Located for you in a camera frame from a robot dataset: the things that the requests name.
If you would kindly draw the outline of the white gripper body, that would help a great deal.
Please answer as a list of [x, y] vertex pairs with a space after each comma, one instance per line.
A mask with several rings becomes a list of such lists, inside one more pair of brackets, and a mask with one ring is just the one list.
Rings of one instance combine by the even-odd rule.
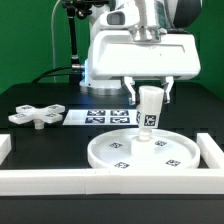
[[200, 69], [195, 40], [189, 34], [166, 34], [160, 42], [134, 42], [129, 32], [99, 32], [87, 60], [88, 75], [94, 80], [191, 79]]

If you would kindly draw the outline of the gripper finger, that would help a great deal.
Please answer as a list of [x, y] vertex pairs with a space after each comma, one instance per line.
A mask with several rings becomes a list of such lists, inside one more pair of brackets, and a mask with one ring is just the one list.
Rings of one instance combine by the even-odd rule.
[[174, 78], [172, 76], [166, 76], [161, 79], [161, 86], [164, 90], [164, 102], [168, 104], [170, 102], [170, 92], [174, 84]]
[[136, 91], [134, 89], [135, 81], [133, 80], [133, 78], [132, 77], [124, 77], [122, 79], [122, 86], [130, 94], [129, 104], [135, 105], [136, 104]]

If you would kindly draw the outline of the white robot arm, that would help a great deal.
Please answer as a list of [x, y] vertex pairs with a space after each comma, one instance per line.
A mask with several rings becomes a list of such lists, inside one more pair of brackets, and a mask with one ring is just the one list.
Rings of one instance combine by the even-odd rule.
[[176, 80], [200, 72], [194, 36], [185, 28], [201, 8], [202, 0], [115, 0], [114, 8], [94, 6], [81, 90], [118, 95], [127, 88], [135, 104], [134, 82], [159, 80], [169, 101]]

